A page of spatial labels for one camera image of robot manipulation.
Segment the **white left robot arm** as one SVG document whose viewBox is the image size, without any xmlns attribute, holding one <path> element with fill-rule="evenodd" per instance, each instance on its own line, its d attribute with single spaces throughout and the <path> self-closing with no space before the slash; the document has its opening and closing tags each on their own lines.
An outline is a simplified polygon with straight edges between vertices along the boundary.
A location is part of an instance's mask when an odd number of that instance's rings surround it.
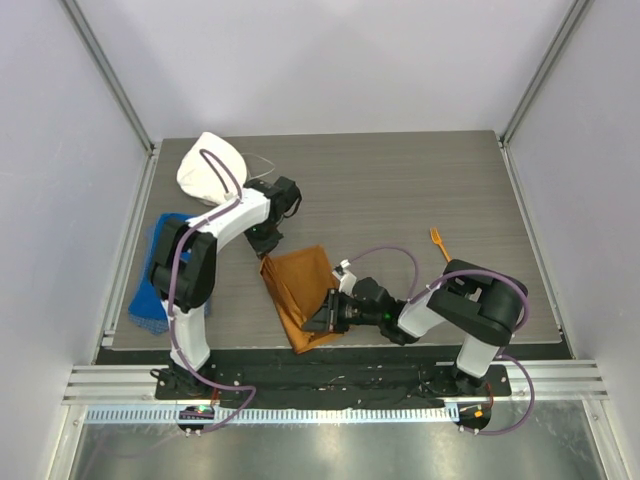
<svg viewBox="0 0 640 480">
<path fill-rule="evenodd" d="M 254 179 L 199 217 L 165 222 L 149 265 L 149 281 L 165 310 L 171 341 L 169 366 L 152 372 L 160 387 L 193 399 L 211 391 L 205 306 L 215 286 L 217 255 L 243 235 L 262 259 L 283 238 L 278 226 L 297 213 L 301 200 L 298 186 L 287 177 L 273 184 Z"/>
</svg>

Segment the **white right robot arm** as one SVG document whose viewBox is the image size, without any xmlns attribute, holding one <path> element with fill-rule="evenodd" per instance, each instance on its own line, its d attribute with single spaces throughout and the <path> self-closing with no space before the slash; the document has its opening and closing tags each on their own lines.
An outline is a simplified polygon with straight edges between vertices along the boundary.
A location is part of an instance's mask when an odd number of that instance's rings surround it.
<svg viewBox="0 0 640 480">
<path fill-rule="evenodd" d="M 345 333 L 355 325 L 376 326 L 382 336 L 404 346 L 450 323 L 465 333 L 450 374 L 450 383 L 464 395 L 486 385 L 490 364 L 529 315 L 523 283 L 458 259 L 408 300 L 392 297 L 371 277 L 357 279 L 346 264 L 336 267 L 334 275 L 339 286 L 327 291 L 303 331 Z"/>
</svg>

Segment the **orange satin napkin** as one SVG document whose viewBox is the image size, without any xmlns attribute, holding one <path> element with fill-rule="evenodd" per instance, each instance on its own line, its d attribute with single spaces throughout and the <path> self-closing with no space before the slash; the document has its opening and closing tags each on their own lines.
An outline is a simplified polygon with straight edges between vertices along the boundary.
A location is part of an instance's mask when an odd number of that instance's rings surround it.
<svg viewBox="0 0 640 480">
<path fill-rule="evenodd" d="M 338 286 L 331 270 L 321 245 L 277 257 L 266 255 L 261 261 L 260 275 L 296 354 L 342 337 L 339 333 L 314 333 L 302 329 L 320 308 L 328 290 Z"/>
</svg>

